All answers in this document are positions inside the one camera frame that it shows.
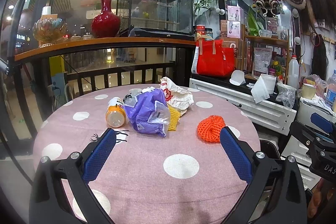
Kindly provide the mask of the orange foam fruit net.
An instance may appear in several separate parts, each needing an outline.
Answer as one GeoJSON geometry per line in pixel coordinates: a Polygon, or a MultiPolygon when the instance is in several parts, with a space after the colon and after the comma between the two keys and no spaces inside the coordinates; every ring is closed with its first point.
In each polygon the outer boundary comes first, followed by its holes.
{"type": "Polygon", "coordinates": [[[207,143],[219,143],[221,130],[225,126],[225,121],[221,116],[211,115],[198,124],[197,136],[207,143]]]}

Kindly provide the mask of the purple plastic bag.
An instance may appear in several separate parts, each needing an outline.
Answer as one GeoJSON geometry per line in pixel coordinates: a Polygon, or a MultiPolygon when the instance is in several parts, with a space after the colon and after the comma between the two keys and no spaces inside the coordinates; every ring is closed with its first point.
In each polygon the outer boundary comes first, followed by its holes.
{"type": "Polygon", "coordinates": [[[163,90],[151,88],[146,92],[127,94],[123,99],[123,109],[136,132],[166,136],[171,114],[163,90]]]}

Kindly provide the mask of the white red plastic bag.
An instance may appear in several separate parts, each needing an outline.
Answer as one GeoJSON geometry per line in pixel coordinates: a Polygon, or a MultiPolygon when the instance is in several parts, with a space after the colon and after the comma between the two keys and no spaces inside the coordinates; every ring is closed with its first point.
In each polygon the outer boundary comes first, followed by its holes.
{"type": "Polygon", "coordinates": [[[194,104],[192,93],[176,85],[169,77],[162,77],[160,82],[165,100],[171,107],[185,111],[194,104]]]}

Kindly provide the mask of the black trash bin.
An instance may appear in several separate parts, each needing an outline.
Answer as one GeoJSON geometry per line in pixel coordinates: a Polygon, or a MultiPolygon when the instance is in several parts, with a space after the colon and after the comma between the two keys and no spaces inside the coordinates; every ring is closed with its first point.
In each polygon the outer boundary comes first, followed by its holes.
{"type": "Polygon", "coordinates": [[[260,139],[260,150],[265,153],[270,159],[281,159],[277,147],[268,140],[260,139]]]}

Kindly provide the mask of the pink polka dot tablecloth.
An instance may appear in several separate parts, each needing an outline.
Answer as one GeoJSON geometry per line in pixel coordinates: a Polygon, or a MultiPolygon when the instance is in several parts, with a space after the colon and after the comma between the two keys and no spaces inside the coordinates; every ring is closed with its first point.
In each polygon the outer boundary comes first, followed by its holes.
{"type": "MultiPolygon", "coordinates": [[[[34,163],[43,156],[64,159],[82,151],[107,128],[108,102],[129,86],[91,92],[65,104],[42,124],[34,143],[34,163]]],[[[221,223],[246,184],[219,143],[197,136],[197,125],[218,115],[253,150],[257,131],[247,116],[224,98],[193,91],[194,103],[165,137],[140,134],[125,124],[90,188],[116,223],[221,223]]]]}

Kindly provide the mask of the orange white drink bottle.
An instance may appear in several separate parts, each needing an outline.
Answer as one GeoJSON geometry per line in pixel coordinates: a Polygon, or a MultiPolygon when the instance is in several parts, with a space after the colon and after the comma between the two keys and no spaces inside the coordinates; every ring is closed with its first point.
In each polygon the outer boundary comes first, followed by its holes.
{"type": "Polygon", "coordinates": [[[105,119],[108,126],[111,128],[119,128],[125,124],[126,113],[123,109],[123,101],[120,97],[113,97],[108,102],[105,119]]]}

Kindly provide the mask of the white drawer cabinet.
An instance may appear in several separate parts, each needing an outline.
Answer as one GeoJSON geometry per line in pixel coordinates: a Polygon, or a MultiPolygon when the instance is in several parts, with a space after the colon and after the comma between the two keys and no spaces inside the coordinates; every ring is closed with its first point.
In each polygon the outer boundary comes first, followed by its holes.
{"type": "Polygon", "coordinates": [[[309,170],[311,159],[306,154],[307,147],[298,139],[290,136],[289,128],[291,122],[299,121],[315,132],[322,134],[322,131],[310,120],[313,113],[323,116],[324,114],[321,111],[301,101],[298,110],[288,109],[272,101],[263,101],[256,104],[251,95],[238,91],[231,84],[216,85],[202,81],[196,76],[190,78],[189,87],[220,96],[240,108],[243,114],[255,124],[260,139],[272,142],[281,156],[295,157],[303,186],[306,189],[313,189],[317,184],[320,177],[309,170]]]}

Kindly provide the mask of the water bottle blue label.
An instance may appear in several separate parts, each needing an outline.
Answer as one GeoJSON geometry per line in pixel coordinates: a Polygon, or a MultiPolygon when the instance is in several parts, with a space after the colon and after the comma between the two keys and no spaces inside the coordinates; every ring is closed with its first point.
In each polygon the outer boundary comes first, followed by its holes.
{"type": "Polygon", "coordinates": [[[327,93],[326,93],[326,98],[325,102],[327,106],[333,107],[334,101],[335,101],[335,75],[332,75],[329,79],[328,82],[328,87],[327,87],[327,93]]]}

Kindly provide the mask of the clear plastic bag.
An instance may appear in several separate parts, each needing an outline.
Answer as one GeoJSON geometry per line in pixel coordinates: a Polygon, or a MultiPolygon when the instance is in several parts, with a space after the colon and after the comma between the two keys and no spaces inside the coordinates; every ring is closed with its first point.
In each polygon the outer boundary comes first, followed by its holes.
{"type": "Polygon", "coordinates": [[[292,109],[295,103],[296,89],[281,82],[276,83],[276,86],[278,89],[276,101],[282,102],[285,107],[292,109]]]}

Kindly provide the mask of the white paper napkin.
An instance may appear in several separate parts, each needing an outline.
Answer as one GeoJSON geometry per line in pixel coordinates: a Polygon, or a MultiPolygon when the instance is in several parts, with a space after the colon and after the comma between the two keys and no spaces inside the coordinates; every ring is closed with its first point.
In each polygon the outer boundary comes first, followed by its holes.
{"type": "Polygon", "coordinates": [[[264,81],[264,75],[261,75],[258,78],[258,80],[256,81],[256,83],[254,84],[251,90],[251,94],[252,94],[255,104],[258,104],[262,102],[263,100],[267,100],[270,98],[268,89],[264,81]]]}

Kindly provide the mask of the yellow foam fruit net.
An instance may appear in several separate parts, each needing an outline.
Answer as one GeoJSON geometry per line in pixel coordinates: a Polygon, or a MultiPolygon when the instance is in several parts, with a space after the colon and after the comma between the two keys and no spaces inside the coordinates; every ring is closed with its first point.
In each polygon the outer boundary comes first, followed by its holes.
{"type": "Polygon", "coordinates": [[[173,106],[167,105],[167,107],[170,112],[170,121],[169,121],[168,131],[175,131],[177,129],[177,125],[181,117],[181,113],[173,106]]]}

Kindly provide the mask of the white plastic jug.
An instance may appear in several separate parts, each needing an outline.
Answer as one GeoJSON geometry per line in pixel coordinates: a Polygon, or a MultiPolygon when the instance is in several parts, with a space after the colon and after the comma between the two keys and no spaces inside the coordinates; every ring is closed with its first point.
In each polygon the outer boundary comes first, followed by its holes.
{"type": "Polygon", "coordinates": [[[287,84],[295,89],[299,87],[299,63],[296,55],[289,62],[287,84]]]}

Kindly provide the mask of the red tote bag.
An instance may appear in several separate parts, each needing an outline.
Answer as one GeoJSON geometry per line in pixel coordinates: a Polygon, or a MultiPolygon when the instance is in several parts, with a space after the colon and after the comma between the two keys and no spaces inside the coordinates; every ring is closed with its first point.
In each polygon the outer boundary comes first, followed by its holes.
{"type": "Polygon", "coordinates": [[[223,40],[214,40],[210,36],[201,35],[196,39],[191,73],[228,77],[235,70],[235,50],[225,47],[223,40]]]}

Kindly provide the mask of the wooden shelf rack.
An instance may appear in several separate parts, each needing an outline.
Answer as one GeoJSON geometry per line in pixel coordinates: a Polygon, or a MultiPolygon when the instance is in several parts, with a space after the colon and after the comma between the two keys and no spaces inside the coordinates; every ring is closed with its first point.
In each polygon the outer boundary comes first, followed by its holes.
{"type": "Polygon", "coordinates": [[[255,82],[262,74],[280,77],[283,83],[288,80],[290,61],[289,39],[279,39],[275,35],[250,36],[247,27],[241,25],[239,69],[245,78],[255,82]]]}

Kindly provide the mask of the wooden railing shelf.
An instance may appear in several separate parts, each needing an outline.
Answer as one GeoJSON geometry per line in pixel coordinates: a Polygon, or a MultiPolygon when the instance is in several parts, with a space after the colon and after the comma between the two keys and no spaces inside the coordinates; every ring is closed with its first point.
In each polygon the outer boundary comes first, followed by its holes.
{"type": "Polygon", "coordinates": [[[104,48],[146,48],[146,47],[195,47],[196,42],[168,38],[99,38],[58,43],[55,45],[29,50],[14,56],[15,63],[28,63],[33,60],[53,57],[67,53],[101,50],[104,48]]]}

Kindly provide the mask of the red ceramic vase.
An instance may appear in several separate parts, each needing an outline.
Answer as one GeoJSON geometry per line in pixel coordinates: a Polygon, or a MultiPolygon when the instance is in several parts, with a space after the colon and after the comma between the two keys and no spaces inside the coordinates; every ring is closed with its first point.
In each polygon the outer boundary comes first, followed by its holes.
{"type": "Polygon", "coordinates": [[[100,0],[101,12],[92,21],[91,28],[95,38],[113,38],[121,26],[121,19],[111,9],[112,0],[100,0]]]}

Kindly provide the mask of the glass lotus bowl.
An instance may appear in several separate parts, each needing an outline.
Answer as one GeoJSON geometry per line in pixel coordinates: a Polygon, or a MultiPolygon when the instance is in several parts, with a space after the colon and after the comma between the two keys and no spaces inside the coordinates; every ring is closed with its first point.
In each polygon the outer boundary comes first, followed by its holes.
{"type": "Polygon", "coordinates": [[[62,18],[39,19],[33,26],[33,36],[39,48],[55,45],[63,41],[67,34],[67,24],[62,18]]]}

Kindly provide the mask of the red lid jar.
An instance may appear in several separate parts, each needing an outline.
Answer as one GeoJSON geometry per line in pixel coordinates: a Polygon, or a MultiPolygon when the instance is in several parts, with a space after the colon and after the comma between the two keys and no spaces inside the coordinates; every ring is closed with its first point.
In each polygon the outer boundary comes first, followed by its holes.
{"type": "Polygon", "coordinates": [[[206,34],[205,26],[198,24],[195,26],[195,36],[196,40],[198,40],[201,36],[206,34]]]}

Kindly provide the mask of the black bird cage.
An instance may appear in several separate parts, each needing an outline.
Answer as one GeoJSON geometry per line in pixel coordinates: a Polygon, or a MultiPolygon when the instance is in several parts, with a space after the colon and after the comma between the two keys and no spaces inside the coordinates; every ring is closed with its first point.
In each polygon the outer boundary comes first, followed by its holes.
{"type": "Polygon", "coordinates": [[[117,0],[120,35],[133,28],[190,35],[193,33],[193,0],[117,0]]]}

